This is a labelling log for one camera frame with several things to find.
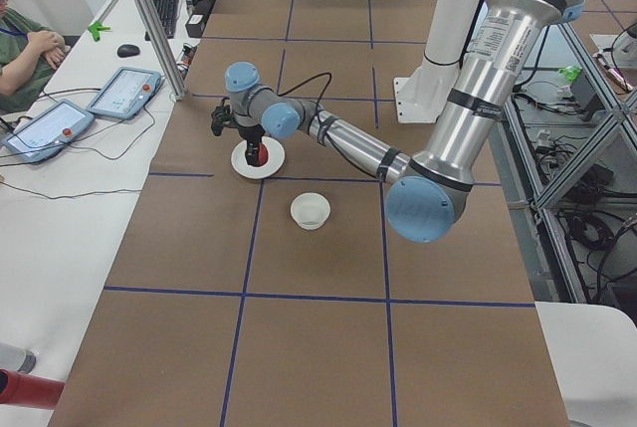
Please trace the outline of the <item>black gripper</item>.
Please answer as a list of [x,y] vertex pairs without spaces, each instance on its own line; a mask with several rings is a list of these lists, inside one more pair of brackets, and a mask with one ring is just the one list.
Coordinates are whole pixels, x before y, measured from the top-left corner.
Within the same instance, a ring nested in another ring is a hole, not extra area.
[[262,142],[264,129],[259,124],[255,124],[252,126],[240,125],[239,134],[243,139],[247,141],[245,149],[245,159],[247,164],[249,166],[258,166],[259,144]]

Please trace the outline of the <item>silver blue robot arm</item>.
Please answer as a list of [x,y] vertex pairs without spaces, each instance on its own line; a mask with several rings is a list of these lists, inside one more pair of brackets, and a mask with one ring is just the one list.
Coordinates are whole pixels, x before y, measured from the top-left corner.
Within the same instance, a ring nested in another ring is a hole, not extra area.
[[262,138],[300,130],[331,146],[366,174],[391,183],[385,214],[402,237],[429,243],[462,216],[474,186],[472,166],[541,29],[577,18],[584,0],[486,0],[487,15],[465,56],[425,149],[408,157],[325,110],[318,101],[285,98],[261,84],[257,68],[232,64],[228,92],[211,114],[211,130],[235,128],[247,142],[245,159],[264,164]]

